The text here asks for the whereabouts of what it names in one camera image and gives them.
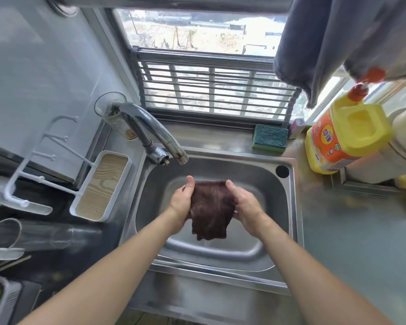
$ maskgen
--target soap tray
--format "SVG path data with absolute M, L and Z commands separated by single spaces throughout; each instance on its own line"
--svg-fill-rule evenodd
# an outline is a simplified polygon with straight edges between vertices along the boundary
M 109 150 L 99 153 L 70 206 L 71 215 L 96 222 L 107 220 L 131 166 L 125 154 Z

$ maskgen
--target gray towel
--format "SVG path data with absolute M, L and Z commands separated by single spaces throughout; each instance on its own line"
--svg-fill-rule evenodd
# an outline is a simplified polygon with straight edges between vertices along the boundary
M 294 0 L 274 72 L 302 88 L 308 108 L 342 65 L 354 79 L 369 68 L 406 78 L 406 0 Z

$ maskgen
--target kitchen counter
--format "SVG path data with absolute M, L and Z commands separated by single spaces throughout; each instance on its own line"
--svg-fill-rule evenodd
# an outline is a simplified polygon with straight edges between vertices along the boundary
M 164 125 L 183 146 L 271 155 L 251 149 L 247 131 Z M 111 215 L 112 223 L 123 226 L 144 150 L 137 139 L 127 142 L 113 131 L 105 149 L 133 161 Z M 384 197 L 333 190 L 329 177 L 309 169 L 301 139 L 289 141 L 283 156 L 299 164 L 305 249 L 395 323 L 406 324 L 406 193 Z M 291 296 L 151 270 L 128 307 L 206 324 L 304 324 Z

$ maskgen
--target stainless steel sink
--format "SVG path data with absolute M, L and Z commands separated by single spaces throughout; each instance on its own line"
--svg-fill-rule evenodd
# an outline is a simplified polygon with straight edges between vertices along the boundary
M 185 165 L 172 162 L 155 166 L 143 156 L 122 241 L 162 213 L 174 191 L 185 184 L 187 175 L 197 181 L 232 180 L 252 192 L 265 212 L 298 241 L 297 229 L 302 224 L 297 221 L 300 211 L 295 190 L 298 180 L 295 159 L 184 149 L 189 155 Z M 187 221 L 178 234 L 167 240 L 152 269 L 254 288 L 260 284 L 261 290 L 286 289 L 262 243 L 235 219 L 227 227 L 226 239 L 211 241 L 197 241 L 191 234 L 191 221 Z

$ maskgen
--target faucet spout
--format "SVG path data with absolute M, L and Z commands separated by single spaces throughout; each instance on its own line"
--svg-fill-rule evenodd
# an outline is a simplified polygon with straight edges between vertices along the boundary
M 179 145 L 165 126 L 159 123 L 159 121 L 144 108 L 129 102 L 113 103 L 113 106 L 120 109 L 120 114 L 123 119 L 141 140 L 146 154 L 155 164 L 168 164 L 168 154 L 163 149 L 154 146 L 144 128 L 150 131 L 164 147 L 168 149 L 179 164 L 183 165 L 188 162 L 189 157 L 182 146 Z

